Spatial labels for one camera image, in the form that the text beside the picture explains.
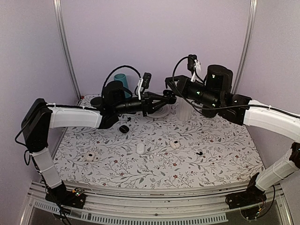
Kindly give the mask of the black earbud case gold trim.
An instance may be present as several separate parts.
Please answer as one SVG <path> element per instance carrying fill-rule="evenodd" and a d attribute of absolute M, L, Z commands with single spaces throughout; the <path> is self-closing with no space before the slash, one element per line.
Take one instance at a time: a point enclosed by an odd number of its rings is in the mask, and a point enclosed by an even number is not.
<path fill-rule="evenodd" d="M 168 104 L 173 105 L 176 103 L 177 98 L 172 90 L 164 90 L 163 96 L 168 99 Z"/>

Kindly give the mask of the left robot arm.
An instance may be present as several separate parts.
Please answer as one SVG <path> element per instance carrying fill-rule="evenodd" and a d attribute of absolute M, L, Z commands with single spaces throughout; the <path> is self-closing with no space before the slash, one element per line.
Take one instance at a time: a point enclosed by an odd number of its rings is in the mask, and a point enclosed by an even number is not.
<path fill-rule="evenodd" d="M 48 133 L 53 128 L 89 127 L 109 129 L 119 120 L 121 114 L 142 112 L 144 116 L 156 112 L 165 105 L 173 105 L 176 96 L 171 90 L 162 95 L 152 92 L 125 98 L 131 91 L 121 81 L 109 82 L 100 97 L 91 100 L 90 108 L 50 105 L 38 98 L 31 106 L 21 124 L 23 145 L 31 155 L 37 171 L 47 185 L 49 193 L 59 203 L 66 203 L 70 194 L 61 180 L 48 149 Z"/>

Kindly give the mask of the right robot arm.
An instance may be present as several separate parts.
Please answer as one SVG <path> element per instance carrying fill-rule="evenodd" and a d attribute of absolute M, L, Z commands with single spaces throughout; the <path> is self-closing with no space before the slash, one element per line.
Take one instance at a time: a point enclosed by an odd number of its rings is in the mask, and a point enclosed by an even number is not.
<path fill-rule="evenodd" d="M 251 178 L 242 200 L 253 204 L 273 184 L 299 170 L 300 117 L 250 97 L 232 94 L 232 77 L 233 72 L 226 67 L 209 65 L 205 83 L 184 75 L 172 75 L 165 79 L 165 84 L 178 97 L 202 104 L 202 114 L 206 117 L 218 114 L 231 123 L 264 128 L 293 140 L 282 158 Z"/>

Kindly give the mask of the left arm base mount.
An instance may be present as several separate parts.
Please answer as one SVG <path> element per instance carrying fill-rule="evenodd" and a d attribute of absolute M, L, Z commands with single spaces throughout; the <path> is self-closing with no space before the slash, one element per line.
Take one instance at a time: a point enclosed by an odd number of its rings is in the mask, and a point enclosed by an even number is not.
<path fill-rule="evenodd" d="M 65 184 L 62 183 L 58 187 L 48 188 L 45 199 L 58 205 L 83 209 L 87 197 L 84 192 L 85 190 L 79 187 L 67 190 Z"/>

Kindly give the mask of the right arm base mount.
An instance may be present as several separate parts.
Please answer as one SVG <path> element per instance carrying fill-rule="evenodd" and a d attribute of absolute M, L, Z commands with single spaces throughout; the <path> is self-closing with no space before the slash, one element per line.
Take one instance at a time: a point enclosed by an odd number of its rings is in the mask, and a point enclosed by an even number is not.
<path fill-rule="evenodd" d="M 251 181 L 245 191 L 228 194 L 225 197 L 225 202 L 229 209 L 241 208 L 253 204 L 261 203 L 261 206 L 244 209 L 241 211 L 242 216 L 247 220 L 256 220 L 263 210 L 267 197 L 264 191 L 259 190 L 255 181 Z"/>

